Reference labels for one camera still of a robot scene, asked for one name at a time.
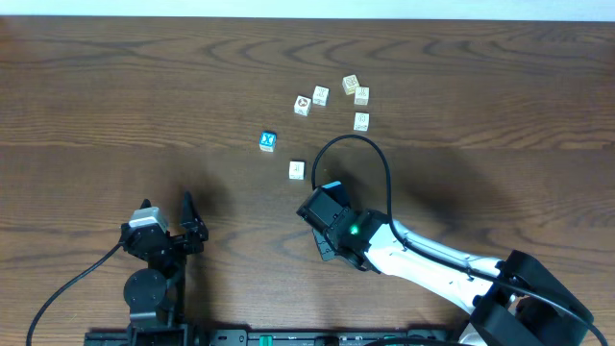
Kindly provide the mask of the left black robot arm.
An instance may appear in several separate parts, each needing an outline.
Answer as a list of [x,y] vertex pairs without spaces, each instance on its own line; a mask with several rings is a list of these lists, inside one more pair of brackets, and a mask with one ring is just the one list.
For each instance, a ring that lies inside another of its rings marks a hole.
[[147,263],[146,268],[131,275],[123,289],[130,309],[130,345],[209,343],[207,333],[185,319],[186,259],[201,253],[209,239],[209,231],[188,192],[182,203],[180,226],[183,234],[170,234],[160,209],[147,199],[121,226],[119,245]]

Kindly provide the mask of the yellow-edged wooden block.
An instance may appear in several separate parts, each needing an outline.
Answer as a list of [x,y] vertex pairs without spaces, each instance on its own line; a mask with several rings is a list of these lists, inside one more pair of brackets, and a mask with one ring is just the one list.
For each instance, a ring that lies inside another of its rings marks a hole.
[[354,94],[358,87],[359,87],[359,81],[355,74],[345,76],[342,79],[342,88],[346,95]]

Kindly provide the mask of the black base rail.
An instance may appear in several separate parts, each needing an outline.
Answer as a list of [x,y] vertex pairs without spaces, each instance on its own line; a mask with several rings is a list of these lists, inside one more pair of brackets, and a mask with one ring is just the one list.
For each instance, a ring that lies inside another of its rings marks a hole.
[[246,331],[227,329],[210,332],[198,329],[159,332],[91,331],[85,334],[86,346],[156,345],[156,346],[359,346],[393,338],[453,343],[452,333],[445,330],[393,331]]

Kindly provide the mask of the wooden block beside yellow one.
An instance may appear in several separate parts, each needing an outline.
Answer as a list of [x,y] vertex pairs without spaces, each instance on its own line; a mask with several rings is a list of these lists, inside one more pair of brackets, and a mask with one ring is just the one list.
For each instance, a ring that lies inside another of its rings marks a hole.
[[357,106],[367,106],[369,103],[370,88],[368,86],[358,86],[355,89],[354,104]]

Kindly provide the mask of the blue X wooden block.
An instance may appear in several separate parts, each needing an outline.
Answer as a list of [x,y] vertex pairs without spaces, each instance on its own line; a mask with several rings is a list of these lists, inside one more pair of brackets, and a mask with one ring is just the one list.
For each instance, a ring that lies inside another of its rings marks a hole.
[[274,152],[277,143],[277,134],[263,131],[258,141],[259,149],[263,152]]

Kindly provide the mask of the wooden block with X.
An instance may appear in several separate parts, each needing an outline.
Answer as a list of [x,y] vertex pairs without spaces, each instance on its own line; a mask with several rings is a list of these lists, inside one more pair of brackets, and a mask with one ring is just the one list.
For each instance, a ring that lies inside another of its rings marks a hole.
[[314,105],[326,107],[329,99],[330,90],[324,86],[316,86],[312,94]]

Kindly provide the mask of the plain small wooden block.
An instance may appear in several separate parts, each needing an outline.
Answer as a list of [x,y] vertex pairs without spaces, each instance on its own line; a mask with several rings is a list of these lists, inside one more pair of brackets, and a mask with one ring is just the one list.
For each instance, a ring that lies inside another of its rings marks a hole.
[[288,168],[290,180],[303,180],[305,178],[306,164],[303,161],[291,161]]

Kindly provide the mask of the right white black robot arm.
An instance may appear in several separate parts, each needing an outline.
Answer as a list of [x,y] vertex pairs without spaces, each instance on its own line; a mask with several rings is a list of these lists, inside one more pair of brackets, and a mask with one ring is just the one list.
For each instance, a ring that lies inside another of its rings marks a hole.
[[324,260],[405,279],[465,311],[460,345],[579,345],[602,339],[592,313],[535,257],[458,251],[420,236],[391,213],[355,210],[339,182],[318,186],[298,208]]

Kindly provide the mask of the wooden block with red circle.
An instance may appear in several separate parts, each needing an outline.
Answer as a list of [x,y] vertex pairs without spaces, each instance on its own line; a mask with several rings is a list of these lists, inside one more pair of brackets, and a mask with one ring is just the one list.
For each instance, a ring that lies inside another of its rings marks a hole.
[[311,108],[311,99],[305,96],[299,95],[294,103],[293,110],[295,113],[308,116]]

